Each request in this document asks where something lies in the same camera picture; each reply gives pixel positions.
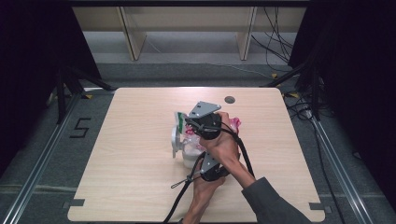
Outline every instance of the table top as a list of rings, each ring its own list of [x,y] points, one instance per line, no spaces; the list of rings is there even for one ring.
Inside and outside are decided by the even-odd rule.
[[[235,99],[224,102],[226,96]],[[198,101],[222,106],[230,118],[240,118],[255,175],[265,176],[281,197],[312,221],[323,211],[303,152],[278,89],[272,88],[122,88],[114,95],[99,132],[75,200],[72,221],[155,221],[169,213],[190,169],[181,152],[172,157],[174,112],[190,113]],[[228,176],[215,193],[203,222],[256,222],[237,181]],[[192,185],[171,221],[179,221],[192,199]]]

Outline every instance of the dark backdrop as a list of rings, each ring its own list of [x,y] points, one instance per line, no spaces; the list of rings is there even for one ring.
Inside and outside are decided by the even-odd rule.
[[[347,1],[345,7],[335,44],[320,57],[320,75],[337,118],[396,210],[396,4],[363,0]],[[306,59],[331,13],[307,10],[292,66]]]
[[[73,10],[50,2],[0,4],[0,176],[46,107],[63,66],[100,77]]]

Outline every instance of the gray sleeve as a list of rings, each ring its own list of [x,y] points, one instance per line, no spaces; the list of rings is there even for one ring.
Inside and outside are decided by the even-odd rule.
[[[266,178],[261,178],[242,190],[258,223],[312,223],[299,210],[277,194]]]

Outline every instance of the aluminum rail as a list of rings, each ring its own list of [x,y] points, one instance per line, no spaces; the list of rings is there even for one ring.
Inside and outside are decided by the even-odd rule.
[[[17,198],[15,199],[14,203],[9,207],[6,217],[3,220],[3,224],[16,224],[21,218],[21,215],[29,203],[29,200],[35,191],[35,186],[37,185],[38,181],[40,180],[47,164],[51,158],[53,151],[56,149],[59,140],[61,139],[64,129],[68,124],[70,116],[76,107],[76,104],[81,98],[80,94],[74,94],[67,106],[67,112],[64,116],[64,119],[60,124],[57,124],[54,131],[52,132],[51,137],[49,138],[48,143],[44,147],[43,151],[41,152],[40,157],[38,158],[37,162],[35,163],[35,167],[33,168],[32,172],[29,174],[26,182],[21,188]]]
[[[346,198],[348,199],[349,204],[352,207],[352,210],[355,213],[355,216],[358,219],[359,223],[360,224],[374,223],[370,217],[370,214],[363,199],[361,198],[357,189],[355,188],[354,184],[349,178],[346,168],[344,167],[343,163],[341,163],[320,121],[317,121],[315,118],[312,118],[312,121],[315,128],[318,131],[318,137],[323,145],[323,150],[327,158],[329,159],[330,165],[332,166],[332,169],[335,175],[337,176],[341,188],[343,189]]]

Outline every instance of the floor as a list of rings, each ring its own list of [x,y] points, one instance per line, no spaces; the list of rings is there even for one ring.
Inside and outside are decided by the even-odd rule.
[[[84,35],[104,80],[115,86],[175,86],[178,78],[181,80],[181,76],[177,74],[184,73],[191,75],[189,78],[192,80],[184,80],[183,85],[257,87],[262,80],[268,81],[272,78],[272,74],[284,73],[277,70],[290,70],[284,61],[273,53],[267,53],[255,41],[250,44],[247,60],[241,61],[232,33],[149,33],[142,54],[136,62],[130,60],[122,33],[90,32]],[[268,36],[263,33],[253,35],[265,46],[269,41]],[[282,36],[291,44],[295,38],[295,34]],[[274,41],[270,48],[282,53],[279,44]],[[126,74],[133,76],[134,74],[128,73],[131,69],[135,69],[134,74],[142,77],[139,80],[136,77],[123,77]],[[166,74],[176,75],[164,82],[153,81]],[[215,78],[212,82],[201,82],[197,76],[201,79]],[[291,87],[296,78],[292,78],[290,83],[283,87]],[[90,86],[90,83],[84,83],[84,86]],[[21,209],[23,213],[18,217],[19,223],[70,223],[67,219],[67,208],[90,157],[112,94],[98,92],[90,97],[78,99],[73,113],[64,125],[60,139],[55,144],[56,148],[50,153],[43,173],[37,177],[35,190],[28,204]],[[293,106],[299,103],[298,98],[287,97],[285,103],[290,105],[291,116],[294,114],[292,109],[301,109]],[[395,212],[371,178],[364,163],[352,154],[353,146],[338,125],[332,111],[323,108],[321,113],[320,123],[325,128],[341,163],[344,164],[351,182],[364,200],[372,219],[371,223],[396,223]],[[15,202],[43,148],[48,147],[47,143],[56,129],[56,120],[57,105],[53,102],[37,123],[36,132],[32,134],[29,144],[18,153],[0,179],[0,219],[6,217],[7,210]],[[78,122],[89,127],[89,130],[83,138],[71,138],[83,134],[81,130],[75,129]],[[317,147],[311,123],[297,117],[293,117],[292,123],[319,198],[326,208],[332,210],[326,214],[322,223],[342,223],[342,219],[345,223],[363,223],[353,211],[323,148]],[[321,167],[324,168],[330,185],[326,182]]]

